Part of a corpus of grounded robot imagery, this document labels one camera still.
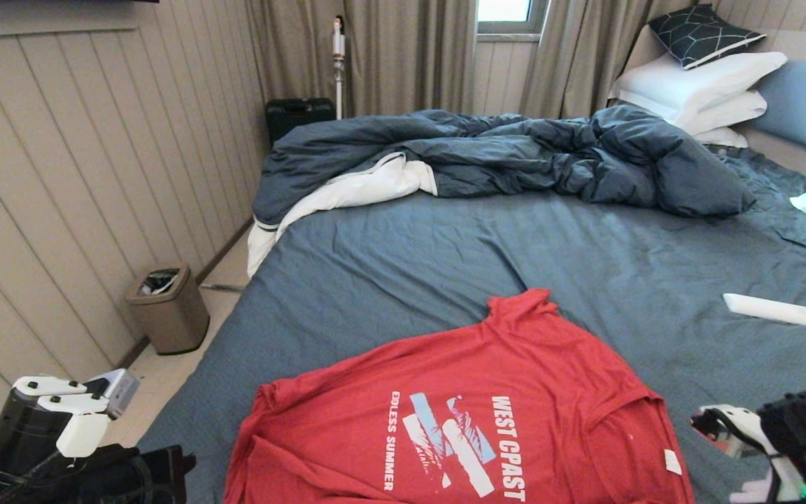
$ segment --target trash can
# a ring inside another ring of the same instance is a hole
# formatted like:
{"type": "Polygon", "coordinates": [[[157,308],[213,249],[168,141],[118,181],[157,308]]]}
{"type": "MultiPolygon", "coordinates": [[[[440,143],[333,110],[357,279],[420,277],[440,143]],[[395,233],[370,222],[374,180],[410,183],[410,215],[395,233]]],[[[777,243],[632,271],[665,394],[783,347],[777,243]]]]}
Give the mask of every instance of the trash can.
{"type": "Polygon", "coordinates": [[[185,262],[148,269],[125,299],[159,355],[197,350],[207,335],[211,316],[185,262]]]}

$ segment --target floor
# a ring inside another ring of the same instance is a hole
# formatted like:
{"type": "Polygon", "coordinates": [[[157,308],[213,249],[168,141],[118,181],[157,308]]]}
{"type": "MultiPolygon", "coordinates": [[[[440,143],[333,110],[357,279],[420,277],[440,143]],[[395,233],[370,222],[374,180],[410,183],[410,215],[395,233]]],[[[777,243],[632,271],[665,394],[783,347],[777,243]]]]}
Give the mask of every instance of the floor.
{"type": "MultiPolygon", "coordinates": [[[[247,232],[242,234],[242,238],[232,246],[220,264],[207,275],[204,283],[246,285],[246,242],[247,232]]],[[[213,336],[238,300],[236,293],[209,289],[201,289],[201,296],[211,314],[211,325],[201,348],[182,355],[157,355],[154,347],[148,345],[130,366],[131,373],[140,381],[139,391],[135,393],[135,398],[132,398],[124,415],[108,427],[103,445],[119,443],[125,447],[135,446],[167,401],[198,367],[201,357],[204,357],[204,352],[213,342],[213,336]]]]}

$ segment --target beige curtain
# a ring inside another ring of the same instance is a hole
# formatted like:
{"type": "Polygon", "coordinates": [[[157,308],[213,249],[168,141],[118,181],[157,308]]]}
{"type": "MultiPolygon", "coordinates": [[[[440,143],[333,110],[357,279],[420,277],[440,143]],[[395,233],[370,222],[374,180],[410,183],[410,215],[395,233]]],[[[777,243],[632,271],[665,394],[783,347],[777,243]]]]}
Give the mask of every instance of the beige curtain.
{"type": "Polygon", "coordinates": [[[521,112],[533,118],[586,117],[605,107],[639,30],[691,0],[550,0],[528,71],[521,112]]]}
{"type": "Polygon", "coordinates": [[[265,99],[334,99],[332,20],[346,23],[345,116],[470,111],[476,0],[249,0],[265,99]]]}

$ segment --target window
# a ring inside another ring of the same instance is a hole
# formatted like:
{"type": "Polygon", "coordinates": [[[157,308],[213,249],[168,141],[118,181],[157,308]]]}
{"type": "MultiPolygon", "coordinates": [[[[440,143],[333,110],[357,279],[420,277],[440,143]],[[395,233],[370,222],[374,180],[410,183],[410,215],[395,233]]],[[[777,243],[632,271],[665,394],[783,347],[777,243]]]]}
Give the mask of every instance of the window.
{"type": "Polygon", "coordinates": [[[548,0],[479,0],[478,33],[540,33],[548,0]]]}

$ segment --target white remote control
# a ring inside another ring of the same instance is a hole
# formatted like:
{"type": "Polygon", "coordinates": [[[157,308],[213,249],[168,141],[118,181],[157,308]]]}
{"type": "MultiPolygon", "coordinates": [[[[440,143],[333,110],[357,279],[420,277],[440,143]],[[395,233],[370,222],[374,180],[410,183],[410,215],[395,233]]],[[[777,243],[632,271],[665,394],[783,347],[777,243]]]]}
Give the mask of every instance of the white remote control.
{"type": "Polygon", "coordinates": [[[723,294],[723,300],[732,313],[806,326],[806,306],[729,293],[723,294]]]}

